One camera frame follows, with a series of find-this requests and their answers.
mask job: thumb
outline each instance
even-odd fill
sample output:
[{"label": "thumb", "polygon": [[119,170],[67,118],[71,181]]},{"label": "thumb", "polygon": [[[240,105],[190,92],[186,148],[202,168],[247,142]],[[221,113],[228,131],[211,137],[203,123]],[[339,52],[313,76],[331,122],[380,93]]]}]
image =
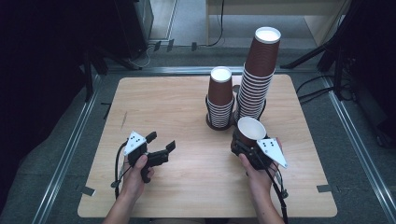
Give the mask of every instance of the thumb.
[{"label": "thumb", "polygon": [[141,170],[141,169],[143,169],[143,167],[145,167],[147,162],[148,162],[148,156],[147,155],[142,155],[137,160],[136,164],[134,165],[134,168],[138,169],[138,170]]},{"label": "thumb", "polygon": [[253,166],[251,166],[250,161],[248,160],[247,156],[245,156],[245,154],[243,154],[243,153],[240,153],[238,157],[239,157],[239,160],[241,160],[242,165],[244,166],[244,168],[247,172],[247,175],[252,176],[255,169],[253,168]]}]

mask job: table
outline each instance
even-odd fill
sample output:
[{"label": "table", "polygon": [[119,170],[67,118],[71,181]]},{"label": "table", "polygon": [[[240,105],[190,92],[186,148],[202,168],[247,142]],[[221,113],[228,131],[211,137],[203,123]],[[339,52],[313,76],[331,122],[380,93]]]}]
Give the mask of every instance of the table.
[{"label": "table", "polygon": [[[132,217],[255,217],[248,182],[230,144],[234,126],[214,131],[205,123],[205,96],[209,76],[127,77],[117,88],[86,186],[81,217],[105,217],[115,202],[114,164],[120,145],[131,131],[158,137],[148,151],[158,151],[173,140],[169,162],[155,167],[131,213]],[[241,76],[233,76],[239,84]],[[318,192],[328,185],[291,79],[275,75],[261,122],[269,136],[282,142],[288,169],[280,168],[289,197],[289,217],[333,217],[332,193]],[[275,192],[273,202],[280,213]]]},{"label": "table", "polygon": [[[332,36],[349,4],[350,0],[227,0],[223,15],[303,15],[320,46]],[[221,15],[221,0],[206,0],[206,44],[210,37],[210,15]]]}]

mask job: person's left hand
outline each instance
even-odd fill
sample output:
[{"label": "person's left hand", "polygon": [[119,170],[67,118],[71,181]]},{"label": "person's left hand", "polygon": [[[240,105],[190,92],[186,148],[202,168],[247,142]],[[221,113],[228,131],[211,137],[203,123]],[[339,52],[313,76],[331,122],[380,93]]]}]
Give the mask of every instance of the person's left hand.
[{"label": "person's left hand", "polygon": [[[134,167],[131,167],[123,177],[123,185],[121,193],[124,197],[129,200],[136,202],[136,200],[142,195],[145,183],[143,182],[142,176],[140,174],[143,167],[145,167],[148,161],[146,155],[142,155],[136,162]],[[127,157],[124,160],[124,171],[130,167]],[[154,169],[152,167],[148,168],[148,178],[154,175]]]}]

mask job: wooden tabletop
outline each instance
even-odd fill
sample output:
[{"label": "wooden tabletop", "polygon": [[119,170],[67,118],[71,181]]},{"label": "wooden tabletop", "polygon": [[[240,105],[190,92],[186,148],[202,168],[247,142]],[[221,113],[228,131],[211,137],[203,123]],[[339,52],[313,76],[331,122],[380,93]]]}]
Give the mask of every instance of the wooden tabletop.
[{"label": "wooden tabletop", "polygon": [[[114,165],[117,150],[131,131],[158,137],[148,151],[162,150],[171,141],[176,149],[169,162],[156,166],[132,217],[255,217],[248,182],[238,158],[231,152],[234,127],[214,131],[205,123],[207,77],[127,77],[120,81],[107,117],[86,186],[81,217],[105,217],[115,202]],[[233,76],[233,84],[241,77]],[[270,137],[278,137],[288,162],[280,167],[289,193],[289,217],[333,217],[332,193],[318,192],[327,185],[318,153],[308,130],[291,79],[275,75],[261,118]],[[275,207],[280,203],[272,192]]]}]

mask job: person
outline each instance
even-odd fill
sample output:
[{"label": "person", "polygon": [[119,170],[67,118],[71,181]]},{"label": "person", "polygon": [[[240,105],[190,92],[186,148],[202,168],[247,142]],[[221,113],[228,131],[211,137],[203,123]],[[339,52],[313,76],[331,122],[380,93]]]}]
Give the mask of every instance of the person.
[{"label": "person", "polygon": [[[247,172],[250,195],[260,224],[284,223],[271,200],[271,178],[265,171],[255,170],[244,154],[241,153],[238,157]],[[104,224],[129,222],[134,204],[142,195],[145,187],[140,171],[146,165],[147,160],[148,157],[142,155],[138,159],[136,165],[125,172],[123,176],[124,183],[120,195],[108,212],[103,222]],[[126,170],[128,168],[127,166],[129,166],[128,162],[125,162],[124,166],[124,170]],[[148,178],[151,178],[154,175],[154,169],[150,167],[148,170]],[[275,170],[277,170],[277,164],[272,163],[269,171],[273,177],[275,175]]]}]

